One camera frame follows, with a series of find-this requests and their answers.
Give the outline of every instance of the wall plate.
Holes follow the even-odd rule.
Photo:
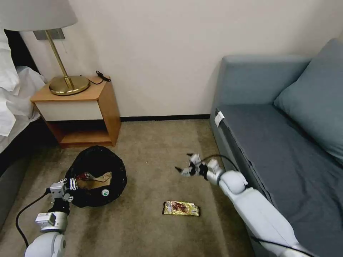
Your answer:
[[[37,40],[48,40],[44,30],[36,30],[33,32]],[[65,39],[62,29],[49,30],[52,39]]]

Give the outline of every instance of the sofa cushion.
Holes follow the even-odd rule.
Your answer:
[[[332,39],[274,104],[343,164],[343,43]]]
[[[304,247],[319,256],[341,256],[343,169],[336,159],[273,105],[217,110],[225,116],[219,129],[248,167],[237,160],[240,171],[258,181],[255,186],[248,180],[250,185],[261,185]]]

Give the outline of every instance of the baseboard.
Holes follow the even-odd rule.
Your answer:
[[[169,116],[135,116],[135,117],[120,117],[122,122],[126,121],[164,121],[164,120],[207,120],[209,114],[197,115],[169,115]]]

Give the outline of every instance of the wall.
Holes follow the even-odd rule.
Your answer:
[[[56,46],[69,74],[112,77],[121,116],[208,114],[227,54],[314,55],[343,29],[342,0],[70,0]],[[48,79],[47,42],[22,36]]]

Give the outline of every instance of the bed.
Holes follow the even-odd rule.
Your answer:
[[[44,84],[43,77],[37,73],[37,66],[20,34],[6,30],[5,33],[11,48],[11,58],[20,79],[18,95],[8,96],[10,104],[7,105],[11,105],[17,112],[30,113],[30,117],[15,115],[16,121],[10,133],[7,136],[0,136],[0,229],[23,180],[35,141],[39,142],[37,135],[40,129],[45,130],[43,123],[38,121],[39,115],[30,109],[29,104],[30,96]],[[1,88],[0,97],[4,94],[7,92]]]

